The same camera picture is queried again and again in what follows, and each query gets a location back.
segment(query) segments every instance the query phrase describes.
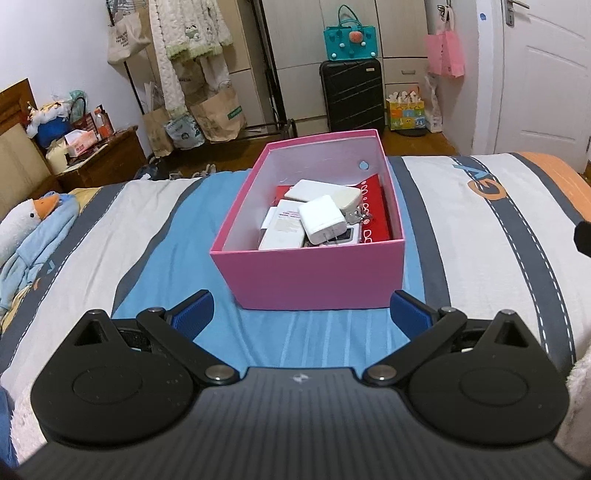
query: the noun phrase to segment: bed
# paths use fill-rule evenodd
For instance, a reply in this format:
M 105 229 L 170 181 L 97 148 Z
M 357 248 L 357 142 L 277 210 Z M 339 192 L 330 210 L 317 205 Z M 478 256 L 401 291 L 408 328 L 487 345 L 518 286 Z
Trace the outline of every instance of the bed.
M 548 155 L 389 163 L 407 239 L 404 288 L 475 318 L 518 311 L 566 376 L 591 333 L 591 259 L 572 242 L 575 224 L 591 220 L 589 186 Z M 194 341 L 241 374 L 250 366 L 361 372 L 408 342 L 387 309 L 258 312 L 234 302 L 209 249 L 247 174 L 78 192 L 79 217 L 0 339 L 20 461 L 43 442 L 31 425 L 31 384 L 89 309 L 130 318 L 208 289 L 215 316 Z

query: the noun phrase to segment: metal screw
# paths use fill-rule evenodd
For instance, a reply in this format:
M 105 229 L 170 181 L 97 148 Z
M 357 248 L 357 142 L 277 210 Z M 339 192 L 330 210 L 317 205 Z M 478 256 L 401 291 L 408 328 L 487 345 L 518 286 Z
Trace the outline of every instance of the metal screw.
M 232 378 L 234 369 L 227 365 L 212 365 L 205 370 L 205 375 L 208 378 L 216 381 L 224 381 Z
M 374 365 L 368 368 L 368 375 L 373 380 L 386 381 L 396 377 L 398 372 L 390 365 Z

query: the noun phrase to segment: canvas tote bag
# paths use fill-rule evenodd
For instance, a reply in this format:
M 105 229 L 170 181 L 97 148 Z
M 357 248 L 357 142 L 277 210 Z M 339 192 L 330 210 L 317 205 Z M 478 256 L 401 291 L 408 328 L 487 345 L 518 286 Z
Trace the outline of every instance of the canvas tote bag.
M 139 12 L 124 15 L 109 32 L 107 61 L 111 65 L 123 63 L 150 44 L 150 39 L 142 32 Z

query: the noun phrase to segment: nightstand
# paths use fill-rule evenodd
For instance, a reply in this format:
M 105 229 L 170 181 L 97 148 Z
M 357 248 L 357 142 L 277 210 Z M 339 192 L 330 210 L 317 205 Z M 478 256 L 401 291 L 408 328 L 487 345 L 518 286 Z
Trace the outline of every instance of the nightstand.
M 148 162 L 139 143 L 137 127 L 118 132 L 88 160 L 69 167 L 57 176 L 65 192 L 133 180 Z

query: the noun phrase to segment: white door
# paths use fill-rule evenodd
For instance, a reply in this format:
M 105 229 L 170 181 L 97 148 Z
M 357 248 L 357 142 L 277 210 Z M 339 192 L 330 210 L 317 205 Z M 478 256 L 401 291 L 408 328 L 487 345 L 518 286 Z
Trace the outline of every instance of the white door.
M 505 13 L 505 0 L 493 1 L 502 1 Z M 591 135 L 591 2 L 523 1 L 530 9 L 514 4 L 515 26 L 504 21 L 495 151 L 548 153 L 583 171 Z

